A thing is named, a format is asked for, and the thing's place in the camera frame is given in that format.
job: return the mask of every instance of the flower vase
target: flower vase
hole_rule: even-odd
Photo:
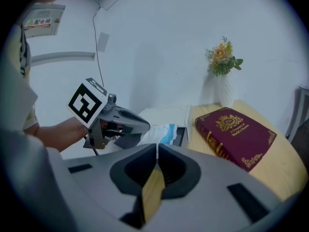
[[[231,108],[234,103],[234,89],[231,79],[231,72],[226,75],[218,75],[217,84],[221,106]]]

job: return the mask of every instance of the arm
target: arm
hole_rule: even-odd
[[[55,126],[40,127],[39,123],[24,130],[25,134],[39,138],[44,146],[59,152],[78,142],[87,135],[86,127],[75,117],[69,118]]]

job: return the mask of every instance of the sign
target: sign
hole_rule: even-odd
[[[52,18],[45,19],[31,19],[29,20],[24,28],[25,29],[35,29],[35,28],[46,28],[52,25]]]
[[[93,78],[87,78],[77,88],[68,109],[87,128],[95,121],[107,104],[108,92]]]

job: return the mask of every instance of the book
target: book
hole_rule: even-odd
[[[247,172],[258,164],[277,136],[257,121],[228,107],[198,117],[195,126],[219,157]]]

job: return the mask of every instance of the paper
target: paper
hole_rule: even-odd
[[[138,145],[168,144],[172,145],[177,136],[177,125],[151,125],[149,131],[143,134]]]

